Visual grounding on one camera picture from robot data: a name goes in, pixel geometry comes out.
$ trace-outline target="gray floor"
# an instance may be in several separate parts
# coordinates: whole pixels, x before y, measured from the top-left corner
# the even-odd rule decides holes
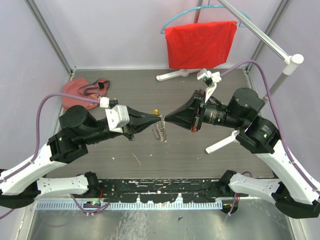
[[[186,103],[194,90],[204,88],[196,73],[162,82],[156,80],[157,75],[171,71],[78,70],[74,78],[84,77],[89,82],[108,78],[109,98],[117,98],[120,104],[141,112],[159,109],[165,115]],[[241,87],[247,87],[247,81],[243,71],[237,69],[218,83],[214,96],[228,104],[234,91]],[[91,113],[97,119],[105,117],[102,108]],[[192,133],[170,123],[166,129],[167,142],[156,141],[152,128],[148,128],[137,134],[133,142],[120,136],[91,145],[89,154],[52,171],[48,177],[72,177],[92,171],[99,178],[219,178],[226,170],[251,171],[254,177],[273,176],[261,159],[237,143],[210,155],[205,153],[206,147],[228,137],[232,129],[203,124],[199,132]]]
[[[274,204],[241,199],[226,219],[220,210],[36,210],[28,240],[293,240],[289,218]]]

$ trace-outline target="white wall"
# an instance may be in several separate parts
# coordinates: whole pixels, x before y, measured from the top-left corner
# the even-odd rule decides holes
[[[24,0],[0,2],[0,168],[9,169],[35,150],[35,119],[43,97],[61,91],[68,73]],[[40,142],[49,138],[61,100],[44,105]],[[8,211],[0,207],[0,216]],[[24,209],[0,220],[0,235],[17,234]]]
[[[320,181],[320,67],[319,40],[320,1],[309,0],[302,4],[292,0],[271,38],[288,54],[302,54],[304,63],[297,68],[274,95],[276,110],[284,128],[288,145],[306,170]],[[265,47],[258,58],[273,84],[284,64]],[[254,67],[254,85],[262,97],[265,94],[261,76]],[[273,119],[270,107],[263,109],[264,117]],[[319,239],[320,218],[302,221],[309,239]]]
[[[167,68],[163,25],[175,15],[197,6],[197,0],[37,0],[44,16],[53,19],[63,45],[78,69]],[[265,30],[280,0],[230,0]],[[219,4],[212,0],[210,4]],[[190,12],[171,25],[192,23]],[[236,18],[226,9],[203,9],[199,22]],[[224,67],[250,59],[259,40],[238,28]]]

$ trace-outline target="purple cable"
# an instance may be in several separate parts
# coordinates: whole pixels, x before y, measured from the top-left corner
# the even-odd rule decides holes
[[[252,173],[250,171],[244,171],[243,173],[241,173],[241,175],[244,175],[244,174],[249,174],[250,178],[252,178]],[[237,199],[237,193],[234,194],[232,206],[230,208],[230,211],[228,212],[228,215],[225,217],[225,219],[227,219],[230,216],[230,214],[232,213],[232,210],[234,209],[235,204],[236,204],[236,199]]]
[[[15,170],[14,172],[10,173],[8,176],[6,176],[3,179],[1,179],[0,180],[0,184],[3,183],[5,180],[8,180],[12,176],[16,175],[17,173],[21,172],[22,170],[24,170],[26,167],[28,167],[31,163],[33,163],[36,160],[36,158],[38,156],[39,148],[40,148],[40,113],[41,113],[42,107],[44,106],[45,102],[48,99],[50,99],[52,97],[56,97],[56,96],[73,98],[73,99],[78,99],[78,100],[82,100],[82,101],[85,101],[85,102],[90,102],[90,103],[94,103],[94,104],[100,104],[99,100],[84,98],[84,97],[80,97],[80,96],[74,96],[74,95],[67,94],[67,93],[54,93],[54,94],[50,94],[50,95],[46,96],[41,101],[41,103],[39,105],[39,108],[38,108],[38,110],[36,112],[36,118],[35,118],[36,143],[35,143],[35,151],[34,151],[34,155],[33,155],[32,159],[28,163],[26,163],[25,165],[20,167],[19,169]]]
[[[10,209],[7,213],[3,214],[2,216],[0,216],[0,220],[4,219],[6,216],[8,216],[10,213],[12,213],[15,209]]]
[[[102,213],[107,207],[109,207],[110,203],[108,202],[107,204],[97,207],[95,210],[86,210],[84,209],[76,200],[75,196],[73,196],[72,194],[70,194],[71,198],[73,199],[75,205],[85,214],[100,214]]]
[[[247,61],[240,62],[240,63],[234,65],[233,67],[231,67],[227,71],[221,73],[220,76],[224,77],[225,75],[229,74],[230,72],[232,72],[233,70],[235,70],[236,68],[240,67],[243,64],[254,64],[259,69],[259,71],[261,73],[261,76],[262,76],[262,79],[263,79],[264,86],[265,86],[266,94],[267,94],[268,99],[269,99],[269,104],[270,104],[270,107],[271,107],[275,122],[276,122],[276,124],[278,126],[278,129],[279,129],[281,142],[282,142],[284,151],[285,151],[287,157],[289,158],[291,164],[298,171],[298,173],[300,173],[300,175],[303,177],[303,179],[310,185],[310,187],[312,187],[312,189],[316,193],[320,194],[320,190],[318,190],[318,188],[310,181],[310,179],[305,175],[305,173],[301,170],[301,168],[295,163],[295,160],[294,160],[294,158],[292,157],[292,155],[291,155],[291,153],[289,151],[289,147],[288,147],[288,144],[287,144],[287,141],[286,141],[286,138],[285,138],[285,134],[284,134],[284,131],[283,131],[282,127],[281,127],[281,123],[280,123],[280,120],[279,120],[277,112],[276,112],[274,101],[272,100],[272,96],[271,96],[271,93],[270,93],[270,89],[269,89],[269,85],[268,85],[268,82],[267,82],[267,78],[266,78],[266,75],[265,75],[264,70],[262,69],[261,65],[255,60],[247,60]]]

